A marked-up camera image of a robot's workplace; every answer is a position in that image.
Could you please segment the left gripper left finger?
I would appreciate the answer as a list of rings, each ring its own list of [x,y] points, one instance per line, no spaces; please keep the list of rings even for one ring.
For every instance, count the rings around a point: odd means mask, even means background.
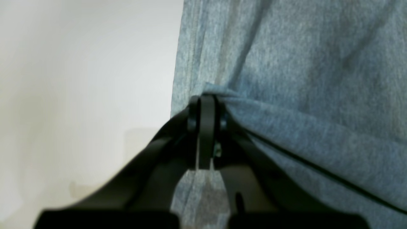
[[[193,96],[151,142],[102,188],[68,207],[44,210],[36,229],[180,229],[170,211],[179,180],[188,170],[209,168],[200,159],[202,123],[210,123],[210,96]]]

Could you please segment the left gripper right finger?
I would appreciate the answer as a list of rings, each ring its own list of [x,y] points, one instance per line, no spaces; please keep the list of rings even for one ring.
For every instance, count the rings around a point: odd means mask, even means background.
[[[305,192],[261,152],[214,95],[203,96],[203,167],[225,184],[229,229],[368,229]]]

